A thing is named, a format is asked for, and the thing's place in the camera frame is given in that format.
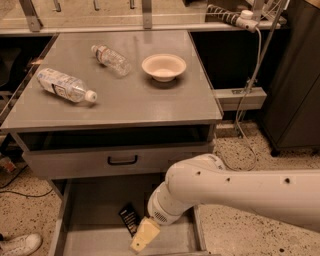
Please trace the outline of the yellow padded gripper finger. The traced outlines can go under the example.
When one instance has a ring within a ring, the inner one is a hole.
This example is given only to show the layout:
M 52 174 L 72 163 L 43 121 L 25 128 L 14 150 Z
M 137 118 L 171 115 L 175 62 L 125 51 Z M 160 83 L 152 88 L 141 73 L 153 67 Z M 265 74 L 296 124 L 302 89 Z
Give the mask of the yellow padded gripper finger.
M 130 244 L 135 252 L 141 252 L 160 233 L 160 226 L 152 218 L 144 217 Z

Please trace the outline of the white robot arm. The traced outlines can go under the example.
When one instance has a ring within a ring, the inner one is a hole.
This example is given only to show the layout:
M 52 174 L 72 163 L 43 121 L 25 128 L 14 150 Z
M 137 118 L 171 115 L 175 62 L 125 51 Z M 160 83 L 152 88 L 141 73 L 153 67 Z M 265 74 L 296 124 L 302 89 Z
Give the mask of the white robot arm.
M 318 231 L 320 170 L 230 171 L 214 154 L 173 164 L 153 191 L 131 242 L 139 253 L 187 210 L 217 204 Z

